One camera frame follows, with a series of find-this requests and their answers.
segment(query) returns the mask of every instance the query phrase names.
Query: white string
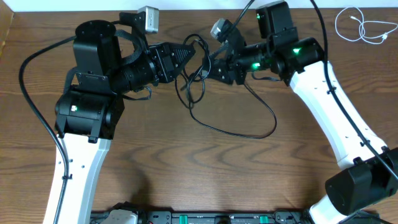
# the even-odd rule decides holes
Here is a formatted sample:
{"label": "white string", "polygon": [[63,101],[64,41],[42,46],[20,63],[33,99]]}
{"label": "white string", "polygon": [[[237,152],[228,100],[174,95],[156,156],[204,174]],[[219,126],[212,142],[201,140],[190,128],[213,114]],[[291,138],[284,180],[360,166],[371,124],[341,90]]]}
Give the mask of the white string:
{"label": "white string", "polygon": [[[356,10],[358,10],[358,11],[361,13],[361,16],[362,16],[362,20],[359,20],[359,19],[355,18],[354,16],[350,16],[351,19],[356,20],[356,21],[359,22],[359,27],[358,27],[359,38],[358,38],[358,39],[349,39],[349,38],[347,38],[347,37],[344,37],[344,36],[342,36],[342,35],[338,32],[338,29],[337,29],[337,19],[338,19],[338,17],[340,16],[340,14],[341,14],[342,12],[344,12],[345,10],[350,9],[350,8],[355,8]],[[367,37],[367,36],[365,36],[365,33],[366,33],[366,30],[365,30],[365,27],[364,27],[365,23],[390,24],[390,25],[395,25],[396,27],[393,28],[392,30],[390,30],[389,32],[385,32],[385,33],[383,33],[383,34],[381,34],[381,35],[377,35],[377,36],[374,36],[374,37]],[[362,13],[362,11],[361,11],[359,8],[357,8],[357,7],[355,7],[355,6],[348,6],[348,7],[346,7],[345,9],[341,10],[341,12],[339,12],[339,14],[337,14],[336,20],[335,20],[335,29],[336,29],[336,33],[337,33],[341,38],[343,38],[343,39],[345,39],[345,40],[348,40],[348,41],[350,41],[350,42],[356,42],[356,41],[359,41],[359,40],[362,39],[363,41],[365,41],[366,43],[369,43],[369,44],[382,44],[382,43],[387,39],[388,34],[390,34],[391,32],[394,32],[396,29],[398,29],[398,24],[396,24],[395,22],[365,21],[365,20],[364,20],[363,13]],[[370,40],[378,39],[378,38],[381,38],[381,41],[380,41],[380,42],[372,42],[372,41],[370,41]]]}

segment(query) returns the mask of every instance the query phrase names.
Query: wooden tabletop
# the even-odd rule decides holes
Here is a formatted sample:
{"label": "wooden tabletop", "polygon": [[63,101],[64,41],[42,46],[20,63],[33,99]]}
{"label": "wooden tabletop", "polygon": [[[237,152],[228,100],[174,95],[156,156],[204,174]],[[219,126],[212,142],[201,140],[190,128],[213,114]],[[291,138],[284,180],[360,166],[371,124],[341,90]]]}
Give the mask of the wooden tabletop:
{"label": "wooden tabletop", "polygon": [[[334,29],[339,11],[322,10],[336,76],[367,124],[395,148],[398,32],[391,33],[382,45],[347,42]],[[315,11],[291,12],[300,38],[314,37],[323,45]],[[16,14],[0,59],[0,223],[42,222],[55,164],[55,144],[19,88],[22,61],[74,35],[82,22],[115,21],[118,13]],[[148,41],[181,43],[188,34],[197,33],[215,50],[219,44],[210,37],[211,27],[220,17],[233,21],[239,13],[161,11],[159,33],[149,35]],[[398,21],[398,9],[365,9],[364,13],[369,20]],[[355,21],[342,19],[339,26],[344,35],[358,36]],[[262,41],[254,11],[238,27],[248,44]],[[388,28],[369,26],[369,35]],[[121,48],[124,55],[132,52],[128,42],[122,41]],[[188,71],[201,62],[203,53],[197,52]],[[26,69],[27,89],[50,124],[55,123],[54,106],[66,72],[74,66],[69,43],[39,56]],[[174,210],[266,211],[308,208],[318,202],[325,194],[325,181],[339,172],[325,135],[302,100],[283,83],[247,81],[278,117],[277,130],[267,139],[231,137],[200,126],[179,102],[174,84],[152,88],[150,101],[125,102],[99,175],[93,209],[130,201]],[[194,113],[207,124],[240,133],[262,134],[273,125],[269,112],[243,86],[213,80],[206,82],[205,98]],[[397,197],[371,207],[393,223],[398,222],[397,208]]]}

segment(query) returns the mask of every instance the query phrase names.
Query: green button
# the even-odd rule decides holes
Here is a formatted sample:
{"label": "green button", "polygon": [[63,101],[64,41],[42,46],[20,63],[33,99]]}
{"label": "green button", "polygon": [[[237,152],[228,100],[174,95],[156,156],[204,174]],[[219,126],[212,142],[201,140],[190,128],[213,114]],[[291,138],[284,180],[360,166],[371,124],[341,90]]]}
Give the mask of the green button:
{"label": "green button", "polygon": [[260,224],[265,224],[265,223],[268,223],[268,216],[260,216]]}
{"label": "green button", "polygon": [[180,215],[180,224],[188,224],[188,215]]}

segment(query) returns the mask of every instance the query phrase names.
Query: green light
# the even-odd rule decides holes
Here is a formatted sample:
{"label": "green light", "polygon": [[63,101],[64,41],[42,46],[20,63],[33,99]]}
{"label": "green light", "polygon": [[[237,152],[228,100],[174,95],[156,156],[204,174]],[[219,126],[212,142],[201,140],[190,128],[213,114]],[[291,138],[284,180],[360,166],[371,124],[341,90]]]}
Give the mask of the green light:
{"label": "green light", "polygon": [[295,54],[299,54],[300,50],[301,50],[301,47],[296,48],[296,49],[293,49],[293,52],[294,52]]}
{"label": "green light", "polygon": [[254,63],[251,65],[254,70],[257,70],[261,65],[260,63]]}

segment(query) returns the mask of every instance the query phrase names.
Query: wood grain surface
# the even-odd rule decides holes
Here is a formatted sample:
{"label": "wood grain surface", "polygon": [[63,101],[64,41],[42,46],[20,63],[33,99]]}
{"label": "wood grain surface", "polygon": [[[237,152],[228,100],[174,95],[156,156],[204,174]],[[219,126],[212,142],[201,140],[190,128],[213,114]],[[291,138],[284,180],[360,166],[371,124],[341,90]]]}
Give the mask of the wood grain surface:
{"label": "wood grain surface", "polygon": [[[349,98],[390,147],[398,145],[398,33],[382,45],[339,38],[334,19],[339,9],[323,9],[330,60]],[[323,45],[313,9],[291,10],[301,38]],[[220,17],[235,20],[240,11],[161,11],[160,31],[149,43],[180,43],[191,33],[210,37]],[[368,19],[398,21],[398,9],[365,9]],[[341,17],[341,33],[358,36],[358,24]],[[74,34],[82,22],[115,21],[118,12],[18,13],[0,60],[0,223],[41,223],[55,164],[55,144],[23,98],[17,74],[30,54]],[[262,41],[254,11],[238,25],[248,44]],[[369,26],[369,35],[389,27]],[[123,54],[132,46],[121,42]],[[188,64],[193,71],[203,54]],[[50,124],[66,72],[75,66],[72,44],[35,59],[25,83]],[[263,72],[259,75],[272,75]],[[111,150],[99,175],[93,209],[118,202],[171,207],[174,210],[266,211],[308,208],[325,194],[325,181],[339,172],[329,142],[310,111],[283,83],[248,83],[274,109],[279,125],[264,140],[227,136],[194,122],[179,102],[174,85],[152,88],[150,101],[125,102]],[[261,134],[272,128],[269,112],[243,86],[209,80],[197,118],[230,131]],[[370,208],[398,223],[398,199]]]}

